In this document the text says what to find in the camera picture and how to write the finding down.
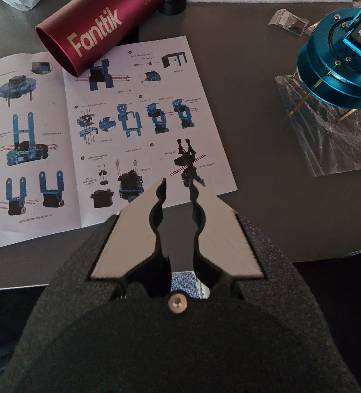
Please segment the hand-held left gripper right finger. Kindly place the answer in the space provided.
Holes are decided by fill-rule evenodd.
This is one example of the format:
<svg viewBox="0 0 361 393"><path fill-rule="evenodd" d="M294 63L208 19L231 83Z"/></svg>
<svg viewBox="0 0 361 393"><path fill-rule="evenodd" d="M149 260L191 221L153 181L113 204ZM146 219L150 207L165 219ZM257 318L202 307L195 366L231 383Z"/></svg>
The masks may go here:
<svg viewBox="0 0 361 393"><path fill-rule="evenodd" d="M198 227L193 252L197 278L209 289L218 282L231 287L237 280L264 278L237 212L197 180L190 184L190 199Z"/></svg>

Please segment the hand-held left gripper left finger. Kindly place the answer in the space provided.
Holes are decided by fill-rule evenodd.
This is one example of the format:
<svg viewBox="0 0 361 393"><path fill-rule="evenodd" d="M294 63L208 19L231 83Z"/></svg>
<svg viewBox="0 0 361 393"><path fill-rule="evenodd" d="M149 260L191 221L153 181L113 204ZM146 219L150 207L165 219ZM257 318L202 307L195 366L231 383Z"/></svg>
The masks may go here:
<svg viewBox="0 0 361 393"><path fill-rule="evenodd" d="M124 207L98 257L91 279L152 281L164 270L158 226L163 220L166 179Z"/></svg>

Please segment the blue toy robot arm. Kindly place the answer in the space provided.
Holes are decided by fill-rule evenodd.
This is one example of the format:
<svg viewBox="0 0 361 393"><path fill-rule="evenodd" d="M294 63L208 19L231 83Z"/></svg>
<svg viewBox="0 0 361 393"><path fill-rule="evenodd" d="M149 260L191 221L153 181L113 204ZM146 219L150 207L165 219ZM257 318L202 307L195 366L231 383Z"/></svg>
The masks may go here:
<svg viewBox="0 0 361 393"><path fill-rule="evenodd" d="M361 108L361 9L344 8L324 17L302 47L296 72L308 93L290 116L311 96L330 105Z"/></svg>

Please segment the grey desk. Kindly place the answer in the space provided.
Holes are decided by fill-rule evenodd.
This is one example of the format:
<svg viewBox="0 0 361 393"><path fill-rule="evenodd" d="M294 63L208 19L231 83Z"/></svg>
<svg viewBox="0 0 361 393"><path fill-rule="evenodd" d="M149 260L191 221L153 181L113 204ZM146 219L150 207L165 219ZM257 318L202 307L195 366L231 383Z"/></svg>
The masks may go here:
<svg viewBox="0 0 361 393"><path fill-rule="evenodd" d="M41 52L34 27L66 1L18 11L0 1L0 58ZM317 22L341 3L190 3L177 16L156 13L140 41L186 35L238 191L224 202L243 213L292 261L361 249L361 170L313 177L278 92L275 76L295 70L305 37L269 20L284 7ZM190 203L166 208L159 227L173 271L193 268ZM99 226L0 248L0 288L47 284Z"/></svg>

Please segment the robot assembly manual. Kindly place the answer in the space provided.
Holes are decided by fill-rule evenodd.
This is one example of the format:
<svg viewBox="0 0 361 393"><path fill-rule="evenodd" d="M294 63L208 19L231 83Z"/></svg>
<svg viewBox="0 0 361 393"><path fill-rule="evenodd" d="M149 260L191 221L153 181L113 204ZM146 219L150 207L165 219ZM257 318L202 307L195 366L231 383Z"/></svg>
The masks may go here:
<svg viewBox="0 0 361 393"><path fill-rule="evenodd" d="M0 247L104 222L160 178L237 190L185 36L118 46L80 77L0 59Z"/></svg>

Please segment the large clear plastic bag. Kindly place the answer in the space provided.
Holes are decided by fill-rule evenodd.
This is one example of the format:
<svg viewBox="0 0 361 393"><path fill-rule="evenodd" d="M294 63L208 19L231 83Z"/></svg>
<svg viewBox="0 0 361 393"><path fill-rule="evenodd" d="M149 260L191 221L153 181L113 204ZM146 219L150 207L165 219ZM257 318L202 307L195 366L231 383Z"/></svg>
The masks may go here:
<svg viewBox="0 0 361 393"><path fill-rule="evenodd" d="M314 176L361 169L361 109L337 123L347 111L311 96L290 117Z"/></svg>

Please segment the red metal tube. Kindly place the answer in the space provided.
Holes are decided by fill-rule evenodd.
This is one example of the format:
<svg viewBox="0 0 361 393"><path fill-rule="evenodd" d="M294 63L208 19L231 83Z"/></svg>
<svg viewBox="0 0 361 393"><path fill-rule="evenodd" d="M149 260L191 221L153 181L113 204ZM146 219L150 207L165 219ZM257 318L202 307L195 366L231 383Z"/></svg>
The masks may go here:
<svg viewBox="0 0 361 393"><path fill-rule="evenodd" d="M160 0L73 0L35 29L58 63L78 77L162 3Z"/></svg>

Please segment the scattered small parts bags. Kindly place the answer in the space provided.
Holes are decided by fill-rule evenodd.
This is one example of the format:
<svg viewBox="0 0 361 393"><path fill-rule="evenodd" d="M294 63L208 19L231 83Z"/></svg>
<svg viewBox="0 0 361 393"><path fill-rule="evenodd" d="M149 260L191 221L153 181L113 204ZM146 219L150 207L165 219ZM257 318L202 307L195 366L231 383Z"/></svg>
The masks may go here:
<svg viewBox="0 0 361 393"><path fill-rule="evenodd" d="M308 19L298 17L286 9L280 9L274 14L268 24L281 27L300 37L310 37L319 23L320 21L310 24Z"/></svg>

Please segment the black cylindrical cap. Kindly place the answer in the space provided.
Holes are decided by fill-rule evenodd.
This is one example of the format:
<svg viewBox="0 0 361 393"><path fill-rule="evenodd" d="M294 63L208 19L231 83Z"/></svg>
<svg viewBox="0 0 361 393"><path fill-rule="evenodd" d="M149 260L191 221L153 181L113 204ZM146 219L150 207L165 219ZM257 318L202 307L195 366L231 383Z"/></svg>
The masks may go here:
<svg viewBox="0 0 361 393"><path fill-rule="evenodd" d="M186 5L186 0L164 0L158 7L158 11L166 16L175 16L182 13Z"/></svg>

